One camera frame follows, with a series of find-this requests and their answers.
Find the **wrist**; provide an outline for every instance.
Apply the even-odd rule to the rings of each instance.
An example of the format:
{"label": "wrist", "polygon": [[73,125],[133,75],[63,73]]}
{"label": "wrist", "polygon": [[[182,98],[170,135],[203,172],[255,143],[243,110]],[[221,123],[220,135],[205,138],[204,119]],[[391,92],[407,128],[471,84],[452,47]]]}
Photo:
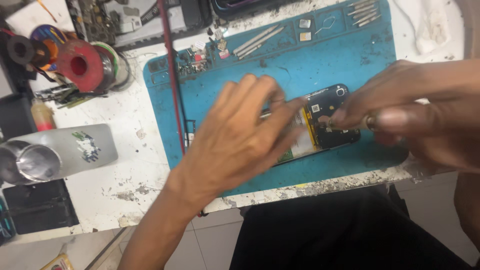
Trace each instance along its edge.
{"label": "wrist", "polygon": [[177,205],[185,209],[193,218],[215,196],[206,195],[201,190],[195,189],[194,185],[189,183],[188,175],[184,171],[179,167],[172,169],[162,189],[162,193],[164,193],[165,199],[168,198],[168,200],[175,201]]}

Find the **sim ejector pin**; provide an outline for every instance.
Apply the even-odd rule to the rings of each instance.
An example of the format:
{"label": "sim ejector pin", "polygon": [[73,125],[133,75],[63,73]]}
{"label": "sim ejector pin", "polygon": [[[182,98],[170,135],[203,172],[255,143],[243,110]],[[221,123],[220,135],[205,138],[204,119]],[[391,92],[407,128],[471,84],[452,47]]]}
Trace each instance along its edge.
{"label": "sim ejector pin", "polygon": [[359,23],[361,23],[361,22],[364,22],[364,21],[366,21],[366,20],[374,17],[376,14],[377,14],[377,12],[370,13],[370,14],[368,14],[367,16],[365,16],[365,17],[359,19],[358,21],[354,22],[352,25],[356,25],[356,24],[359,24]]}
{"label": "sim ejector pin", "polygon": [[[324,25],[325,25],[325,22],[328,21],[328,20],[332,20],[332,19],[333,19],[332,24],[331,24],[330,26],[328,26],[328,27],[325,27],[325,26],[324,26]],[[323,29],[330,29],[330,28],[332,28],[332,26],[333,26],[333,24],[335,23],[335,21],[336,21],[335,16],[330,16],[330,17],[326,18],[326,19],[324,20],[324,22],[322,23],[322,28],[318,29],[318,31],[315,32],[314,35],[316,35],[318,32],[320,32],[320,31],[323,30]]]}

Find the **black pants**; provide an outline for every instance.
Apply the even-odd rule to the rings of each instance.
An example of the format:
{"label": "black pants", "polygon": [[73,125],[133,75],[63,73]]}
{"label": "black pants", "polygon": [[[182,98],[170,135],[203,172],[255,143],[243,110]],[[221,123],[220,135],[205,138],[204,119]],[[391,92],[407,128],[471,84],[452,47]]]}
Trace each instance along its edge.
{"label": "black pants", "polygon": [[472,269],[377,187],[253,206],[230,270]]}

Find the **forearm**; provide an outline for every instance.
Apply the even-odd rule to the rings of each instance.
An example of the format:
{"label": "forearm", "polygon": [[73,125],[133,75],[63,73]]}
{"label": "forearm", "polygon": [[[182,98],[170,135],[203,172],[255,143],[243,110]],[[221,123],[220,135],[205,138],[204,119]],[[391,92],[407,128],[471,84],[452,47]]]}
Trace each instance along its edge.
{"label": "forearm", "polygon": [[167,184],[135,230],[120,262],[119,270],[163,269],[179,244],[185,228],[197,213],[178,190]]}
{"label": "forearm", "polygon": [[480,174],[458,174],[454,203],[463,231],[480,251]]}

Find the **red wire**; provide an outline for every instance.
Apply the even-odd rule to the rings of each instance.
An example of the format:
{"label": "red wire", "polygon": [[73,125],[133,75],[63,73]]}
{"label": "red wire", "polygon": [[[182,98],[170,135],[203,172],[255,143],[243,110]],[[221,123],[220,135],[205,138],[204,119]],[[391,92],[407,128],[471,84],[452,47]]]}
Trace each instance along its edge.
{"label": "red wire", "polygon": [[12,31],[7,30],[5,28],[1,28],[0,31],[5,32],[5,33],[9,34],[10,36],[16,36]]}
{"label": "red wire", "polygon": [[167,47],[168,51],[168,72],[170,72],[170,85],[172,86],[172,96],[173,96],[173,105],[175,106],[175,119],[177,120],[177,130],[179,134],[179,141],[181,147],[181,153],[185,155],[185,145],[183,144],[183,131],[181,129],[181,122],[180,122],[180,114],[179,114],[179,106],[178,106],[178,99],[177,99],[177,73],[175,72],[175,60],[174,60],[174,52],[173,52],[173,44],[170,38],[170,25],[168,24],[168,15],[167,11],[165,10],[165,1],[164,0],[157,0],[158,9],[160,10],[160,17],[162,17],[163,22],[163,36],[165,37],[165,47]]}

